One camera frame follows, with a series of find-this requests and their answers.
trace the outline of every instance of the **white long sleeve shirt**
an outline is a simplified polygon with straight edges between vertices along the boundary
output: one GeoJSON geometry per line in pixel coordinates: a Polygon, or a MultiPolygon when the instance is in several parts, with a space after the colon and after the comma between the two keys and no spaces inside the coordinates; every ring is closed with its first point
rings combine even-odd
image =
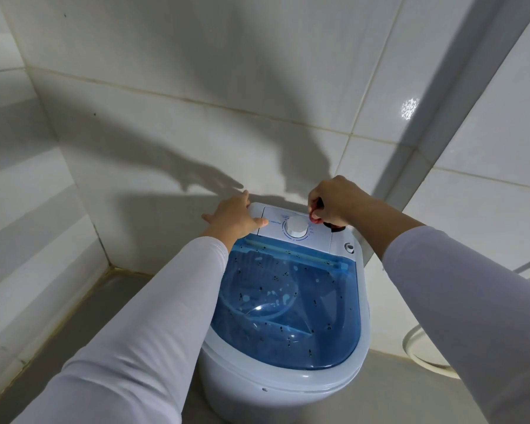
{"type": "MultiPolygon", "coordinates": [[[[14,423],[180,423],[227,259],[214,238],[188,243],[14,423]]],[[[530,423],[530,282],[426,226],[383,264],[487,419],[530,423]]]]}

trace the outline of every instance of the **person's left hand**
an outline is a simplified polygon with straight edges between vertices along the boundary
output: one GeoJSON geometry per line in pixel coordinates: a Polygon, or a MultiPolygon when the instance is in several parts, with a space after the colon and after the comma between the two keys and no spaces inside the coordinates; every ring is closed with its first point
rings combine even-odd
{"type": "Polygon", "coordinates": [[[267,219],[252,218],[247,211],[249,204],[248,191],[221,201],[214,214],[202,215],[210,225],[201,236],[212,236],[222,241],[228,251],[231,251],[237,239],[269,223],[267,219]]]}

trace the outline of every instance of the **white knob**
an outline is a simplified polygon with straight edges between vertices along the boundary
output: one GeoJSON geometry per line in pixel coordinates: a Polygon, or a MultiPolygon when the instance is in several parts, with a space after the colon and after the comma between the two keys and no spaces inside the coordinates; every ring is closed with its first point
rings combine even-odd
{"type": "Polygon", "coordinates": [[[302,238],[308,231],[308,220],[302,216],[289,217],[285,222],[285,229],[293,238],[302,238]]]}

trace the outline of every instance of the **tiled floor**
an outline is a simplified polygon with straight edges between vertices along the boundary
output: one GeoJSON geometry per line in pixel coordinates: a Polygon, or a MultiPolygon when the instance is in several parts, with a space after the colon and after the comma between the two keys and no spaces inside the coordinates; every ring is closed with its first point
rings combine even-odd
{"type": "MultiPolygon", "coordinates": [[[[64,326],[0,397],[0,424],[7,424],[43,390],[77,349],[85,345],[148,281],[113,272],[101,280],[64,326]]],[[[185,424],[223,422],[206,404],[195,372],[183,410],[185,424]]],[[[418,368],[414,363],[370,352],[346,389],[309,406],[297,424],[416,423],[484,424],[466,388],[418,368]]]]}

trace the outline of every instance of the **washing machine lid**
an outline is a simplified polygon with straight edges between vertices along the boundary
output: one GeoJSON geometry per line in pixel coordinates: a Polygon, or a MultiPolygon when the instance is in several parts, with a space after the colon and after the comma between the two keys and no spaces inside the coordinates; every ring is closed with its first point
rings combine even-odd
{"type": "Polygon", "coordinates": [[[337,366],[361,335],[355,262],[250,234],[229,255],[211,326],[269,365],[337,366]]]}

